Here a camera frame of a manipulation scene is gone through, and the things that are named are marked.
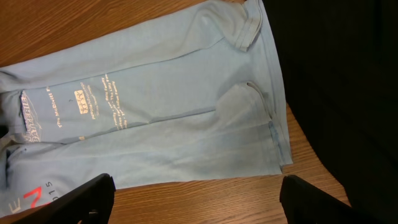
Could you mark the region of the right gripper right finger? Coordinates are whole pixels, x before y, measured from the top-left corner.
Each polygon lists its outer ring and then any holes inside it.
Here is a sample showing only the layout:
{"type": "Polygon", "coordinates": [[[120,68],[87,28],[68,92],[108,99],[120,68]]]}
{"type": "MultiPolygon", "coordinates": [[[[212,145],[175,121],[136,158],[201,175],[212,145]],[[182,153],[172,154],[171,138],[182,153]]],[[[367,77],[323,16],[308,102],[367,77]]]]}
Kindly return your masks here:
{"type": "Polygon", "coordinates": [[[296,175],[283,178],[279,200],[288,224],[376,223],[296,175]]]}

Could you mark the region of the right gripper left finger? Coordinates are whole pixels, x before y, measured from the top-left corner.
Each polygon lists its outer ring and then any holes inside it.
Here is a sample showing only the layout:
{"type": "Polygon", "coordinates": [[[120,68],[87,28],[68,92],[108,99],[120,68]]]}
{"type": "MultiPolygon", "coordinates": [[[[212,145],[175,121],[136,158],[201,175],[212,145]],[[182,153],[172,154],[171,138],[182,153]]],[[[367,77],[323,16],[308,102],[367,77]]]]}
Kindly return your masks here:
{"type": "Polygon", "coordinates": [[[100,174],[15,224],[108,224],[116,188],[109,174],[100,174]]]}

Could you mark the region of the light blue printed t-shirt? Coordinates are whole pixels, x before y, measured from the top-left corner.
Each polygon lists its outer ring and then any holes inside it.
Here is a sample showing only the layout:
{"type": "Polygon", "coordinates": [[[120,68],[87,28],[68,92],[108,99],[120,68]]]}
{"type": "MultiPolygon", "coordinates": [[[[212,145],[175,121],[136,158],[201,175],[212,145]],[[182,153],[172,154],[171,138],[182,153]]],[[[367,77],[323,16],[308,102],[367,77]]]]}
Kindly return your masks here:
{"type": "Polygon", "coordinates": [[[1,215],[107,173],[117,189],[292,163],[264,3],[205,1],[1,69],[1,215]]]}

